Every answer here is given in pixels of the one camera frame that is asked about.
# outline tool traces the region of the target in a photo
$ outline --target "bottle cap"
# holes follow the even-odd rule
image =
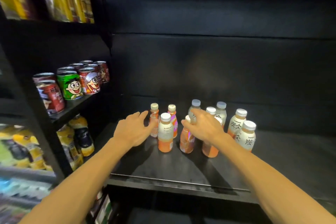
[[[168,105],[168,111],[174,112],[176,110],[175,105]]]
[[[247,111],[244,109],[237,109],[236,114],[242,117],[246,117]]]
[[[151,108],[152,110],[157,110],[157,109],[159,108],[159,105],[158,105],[157,103],[152,103],[152,104],[150,105],[150,108]]]
[[[225,109],[226,108],[226,103],[222,102],[222,101],[219,101],[219,102],[217,102],[217,107],[220,108],[220,109]]]
[[[250,120],[246,120],[243,123],[243,128],[247,129],[247,130],[255,130],[255,128],[257,127],[257,125]]]
[[[168,112],[164,112],[161,114],[161,120],[162,121],[170,121],[171,120],[171,116]]]
[[[209,106],[209,107],[207,107],[206,112],[208,112],[211,115],[215,115],[216,114],[216,108]]]
[[[191,101],[191,105],[193,105],[193,106],[200,106],[201,105],[201,101],[198,100],[198,99],[193,99]]]
[[[187,122],[189,122],[189,123],[191,122],[189,115],[187,115],[187,116],[185,117],[185,120],[186,120]]]
[[[216,120],[218,120],[220,122],[221,125],[223,125],[223,121],[221,118],[215,117]]]

